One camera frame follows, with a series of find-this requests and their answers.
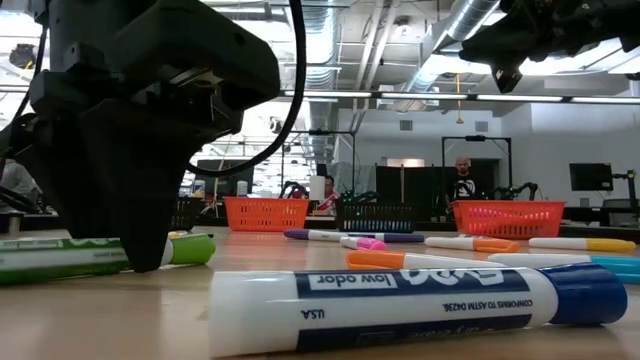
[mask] orange marker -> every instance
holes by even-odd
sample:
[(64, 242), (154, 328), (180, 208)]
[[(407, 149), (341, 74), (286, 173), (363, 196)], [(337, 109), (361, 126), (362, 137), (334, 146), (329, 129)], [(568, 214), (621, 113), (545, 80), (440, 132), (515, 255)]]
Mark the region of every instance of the orange marker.
[(349, 270), (496, 268), (502, 264), (446, 256), (394, 251), (358, 250), (347, 253)]
[(479, 237), (428, 237), (424, 239), (427, 246), (445, 248), (471, 250), (490, 253), (511, 253), (518, 252), (520, 245), (511, 240), (479, 238)]

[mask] yellow marker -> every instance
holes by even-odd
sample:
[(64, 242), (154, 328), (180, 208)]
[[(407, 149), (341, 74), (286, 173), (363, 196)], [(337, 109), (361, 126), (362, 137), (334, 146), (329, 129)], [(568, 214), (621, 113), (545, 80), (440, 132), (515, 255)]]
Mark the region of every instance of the yellow marker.
[(533, 238), (529, 240), (529, 246), (609, 252), (632, 252), (636, 249), (633, 241), (599, 238)]

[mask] orange basket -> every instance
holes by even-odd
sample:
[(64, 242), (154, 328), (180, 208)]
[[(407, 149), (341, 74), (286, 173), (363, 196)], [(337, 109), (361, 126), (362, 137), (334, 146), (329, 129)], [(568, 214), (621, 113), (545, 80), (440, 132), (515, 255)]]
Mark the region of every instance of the orange basket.
[(563, 201), (460, 200), (453, 203), (458, 232), (502, 239), (556, 237)]
[(303, 229), (308, 199), (225, 197), (227, 220), (233, 231)]

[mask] person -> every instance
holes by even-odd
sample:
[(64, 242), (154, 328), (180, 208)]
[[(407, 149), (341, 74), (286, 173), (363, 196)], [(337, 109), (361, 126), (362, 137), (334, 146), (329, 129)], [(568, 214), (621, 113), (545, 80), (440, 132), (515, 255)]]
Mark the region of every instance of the person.
[[(7, 159), (5, 162), (0, 186), (26, 197), (33, 203), (36, 202), (40, 191), (27, 169), (13, 159)], [(0, 212), (9, 211), (15, 209), (0, 201)]]
[(340, 197), (340, 193), (335, 191), (335, 180), (333, 176), (324, 177), (324, 201), (316, 208), (318, 213), (326, 215), (335, 215), (336, 200)]
[(471, 175), (471, 160), (467, 157), (456, 159), (456, 175), (449, 182), (447, 194), (450, 201), (473, 199), (478, 194), (478, 182)]

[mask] robot arm in background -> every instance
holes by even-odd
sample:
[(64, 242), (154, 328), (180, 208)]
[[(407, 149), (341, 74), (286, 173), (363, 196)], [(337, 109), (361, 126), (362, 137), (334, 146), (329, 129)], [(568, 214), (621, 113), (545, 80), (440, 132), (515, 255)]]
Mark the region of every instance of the robot arm in background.
[(27, 168), (71, 236), (119, 237), (135, 271), (154, 270), (191, 156), (278, 95), (277, 59), (198, 0), (31, 6), (51, 69), (31, 82), (35, 114), (0, 132), (0, 156)]
[(640, 45), (636, 0), (502, 0), (500, 9), (506, 16), (463, 41), (459, 55), (490, 65), (502, 93), (518, 84), (518, 68), (527, 58), (575, 56), (585, 46), (616, 37), (625, 52)]

